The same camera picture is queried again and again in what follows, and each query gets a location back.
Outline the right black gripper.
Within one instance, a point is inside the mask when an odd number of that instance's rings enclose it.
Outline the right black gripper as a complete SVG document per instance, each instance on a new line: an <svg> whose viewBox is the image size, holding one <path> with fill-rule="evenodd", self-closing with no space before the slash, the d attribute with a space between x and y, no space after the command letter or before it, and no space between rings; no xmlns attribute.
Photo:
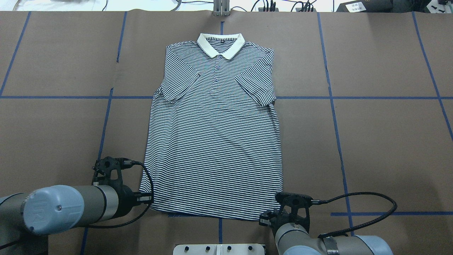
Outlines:
<svg viewBox="0 0 453 255"><path fill-rule="evenodd" d="M266 210L259 215L258 224L266 227L281 227L283 225L282 213L283 209Z"/></svg>

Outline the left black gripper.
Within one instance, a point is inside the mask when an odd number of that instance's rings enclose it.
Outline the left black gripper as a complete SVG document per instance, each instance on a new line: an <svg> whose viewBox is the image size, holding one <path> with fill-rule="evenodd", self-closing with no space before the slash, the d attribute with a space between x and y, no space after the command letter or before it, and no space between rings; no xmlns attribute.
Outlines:
<svg viewBox="0 0 453 255"><path fill-rule="evenodd" d="M153 192L125 191L122 197L122 211L129 213L133 207L153 203Z"/></svg>

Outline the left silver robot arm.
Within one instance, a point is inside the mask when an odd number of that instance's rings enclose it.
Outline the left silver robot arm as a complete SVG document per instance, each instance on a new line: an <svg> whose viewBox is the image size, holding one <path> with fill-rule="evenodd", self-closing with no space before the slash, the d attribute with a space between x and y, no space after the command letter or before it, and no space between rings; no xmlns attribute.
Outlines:
<svg viewBox="0 0 453 255"><path fill-rule="evenodd" d="M152 202L152 192L134 192L125 185L55 185L7 195L1 198L1 254L47 255L49 235L97 228L98 222Z"/></svg>

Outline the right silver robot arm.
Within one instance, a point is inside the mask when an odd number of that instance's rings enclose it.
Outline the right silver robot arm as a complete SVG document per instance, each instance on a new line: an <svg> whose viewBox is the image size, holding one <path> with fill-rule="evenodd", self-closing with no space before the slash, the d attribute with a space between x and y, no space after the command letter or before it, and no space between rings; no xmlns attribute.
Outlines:
<svg viewBox="0 0 453 255"><path fill-rule="evenodd" d="M303 217L267 210L259 215L259 224L273 231L279 255L393 255L390 246L379 236L329 236L312 238Z"/></svg>

